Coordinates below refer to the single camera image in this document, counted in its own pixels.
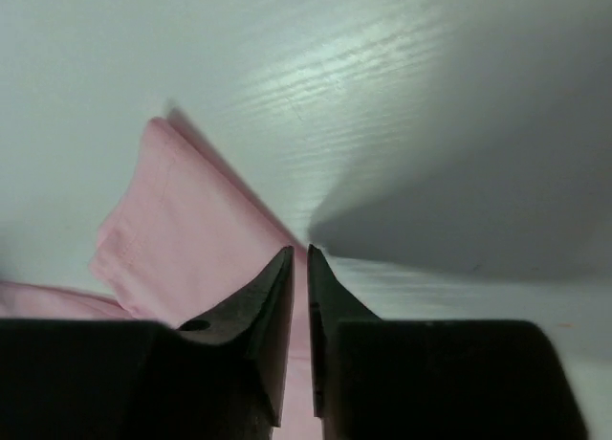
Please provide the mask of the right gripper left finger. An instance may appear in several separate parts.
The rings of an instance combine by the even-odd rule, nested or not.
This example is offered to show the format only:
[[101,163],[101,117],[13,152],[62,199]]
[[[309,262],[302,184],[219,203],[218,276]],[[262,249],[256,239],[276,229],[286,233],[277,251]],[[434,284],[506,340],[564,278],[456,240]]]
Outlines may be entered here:
[[5,439],[268,439],[281,421],[294,251],[178,328],[4,319]]

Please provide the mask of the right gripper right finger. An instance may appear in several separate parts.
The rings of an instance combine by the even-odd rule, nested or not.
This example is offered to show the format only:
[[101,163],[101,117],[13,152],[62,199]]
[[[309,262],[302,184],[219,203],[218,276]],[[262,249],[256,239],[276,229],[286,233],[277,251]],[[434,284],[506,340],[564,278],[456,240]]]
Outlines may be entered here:
[[585,439],[557,351],[525,320],[382,319],[308,250],[315,414],[327,439]]

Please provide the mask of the pink t shirt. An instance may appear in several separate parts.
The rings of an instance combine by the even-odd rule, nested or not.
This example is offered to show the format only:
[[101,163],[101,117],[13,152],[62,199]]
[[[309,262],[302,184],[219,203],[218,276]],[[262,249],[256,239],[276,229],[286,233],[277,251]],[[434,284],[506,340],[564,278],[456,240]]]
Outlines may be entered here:
[[286,247],[294,251],[294,296],[282,412],[297,412],[310,387],[306,254],[211,151],[163,118],[145,127],[130,186],[99,229],[90,268],[112,295],[5,282],[1,323],[150,320],[175,329],[247,285]]

